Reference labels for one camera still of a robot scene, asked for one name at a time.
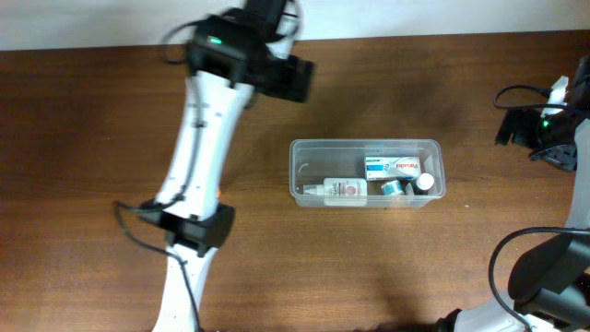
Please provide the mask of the dark bottle white cap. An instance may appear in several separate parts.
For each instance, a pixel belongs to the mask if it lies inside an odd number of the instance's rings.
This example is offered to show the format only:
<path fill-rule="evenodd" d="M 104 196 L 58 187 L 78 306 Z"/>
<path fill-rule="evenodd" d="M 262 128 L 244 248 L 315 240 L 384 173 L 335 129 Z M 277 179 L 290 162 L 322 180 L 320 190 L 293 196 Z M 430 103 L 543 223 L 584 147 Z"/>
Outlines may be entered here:
<path fill-rule="evenodd" d="M 423 173 L 416 179 L 408 182 L 404 188 L 406 196 L 420 196 L 428 194 L 434 186 L 434 177 L 430 173 Z"/>

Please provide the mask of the white lotion bottle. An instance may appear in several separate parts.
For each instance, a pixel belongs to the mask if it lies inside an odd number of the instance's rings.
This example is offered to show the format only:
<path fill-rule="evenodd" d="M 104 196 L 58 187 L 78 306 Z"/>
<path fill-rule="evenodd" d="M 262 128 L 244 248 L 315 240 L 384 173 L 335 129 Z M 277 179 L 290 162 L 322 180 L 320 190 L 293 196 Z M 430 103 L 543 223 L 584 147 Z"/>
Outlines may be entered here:
<path fill-rule="evenodd" d="M 321 197 L 327 207 L 365 207 L 368 200 L 367 182 L 361 178 L 325 178 L 303 186 L 303 193 Z"/>

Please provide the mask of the white green medicine box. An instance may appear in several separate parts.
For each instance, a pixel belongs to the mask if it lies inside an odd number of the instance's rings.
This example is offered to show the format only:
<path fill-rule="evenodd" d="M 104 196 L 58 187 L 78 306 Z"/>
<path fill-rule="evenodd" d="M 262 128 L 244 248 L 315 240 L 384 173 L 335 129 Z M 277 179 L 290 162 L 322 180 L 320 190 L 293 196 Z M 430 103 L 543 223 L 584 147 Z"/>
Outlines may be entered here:
<path fill-rule="evenodd" d="M 418 157 L 366 157 L 364 169 L 367 181 L 413 180 L 422 174 Z"/>

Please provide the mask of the small jar gold lid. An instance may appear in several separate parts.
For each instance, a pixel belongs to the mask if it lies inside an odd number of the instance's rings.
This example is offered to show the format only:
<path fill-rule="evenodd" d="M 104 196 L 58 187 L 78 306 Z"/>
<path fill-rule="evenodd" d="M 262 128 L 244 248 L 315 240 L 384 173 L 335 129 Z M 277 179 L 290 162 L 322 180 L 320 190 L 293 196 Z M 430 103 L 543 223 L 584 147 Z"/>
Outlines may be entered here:
<path fill-rule="evenodd" d="M 384 196 L 403 196 L 405 194 L 404 187 L 399 180 L 385 182 L 381 189 Z"/>

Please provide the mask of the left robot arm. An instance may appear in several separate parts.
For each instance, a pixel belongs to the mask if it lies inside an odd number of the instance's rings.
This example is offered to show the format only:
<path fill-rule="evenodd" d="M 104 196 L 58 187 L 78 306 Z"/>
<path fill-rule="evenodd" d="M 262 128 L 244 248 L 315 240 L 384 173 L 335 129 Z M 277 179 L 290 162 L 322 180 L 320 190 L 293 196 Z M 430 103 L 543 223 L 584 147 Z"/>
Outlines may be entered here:
<path fill-rule="evenodd" d="M 132 210 L 165 231 L 157 331 L 202 328 L 207 272 L 235 217 L 233 207 L 218 201 L 231 138 L 258 95 L 307 101 L 313 63 L 291 52 L 301 25 L 295 0 L 248 0 L 186 25 L 192 33 L 176 61 L 188 69 L 186 95 L 170 168 L 156 196 Z"/>

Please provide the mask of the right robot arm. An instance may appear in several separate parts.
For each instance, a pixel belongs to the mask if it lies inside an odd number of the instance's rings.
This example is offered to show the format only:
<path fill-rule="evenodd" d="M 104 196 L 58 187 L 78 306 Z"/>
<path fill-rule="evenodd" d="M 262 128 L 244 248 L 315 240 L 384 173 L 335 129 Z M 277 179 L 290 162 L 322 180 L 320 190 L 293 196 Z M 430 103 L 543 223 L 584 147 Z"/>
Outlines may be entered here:
<path fill-rule="evenodd" d="M 513 231 L 495 246 L 488 263 L 491 299 L 440 318 L 435 331 L 586 331 L 589 328 L 589 59 L 573 78 L 563 77 L 537 104 L 508 105 L 495 137 L 499 145 L 527 148 L 543 161 L 574 176 L 571 206 L 560 226 Z M 495 267 L 504 247 L 520 238 L 544 235 L 514 263 L 506 291 L 499 291 Z"/>

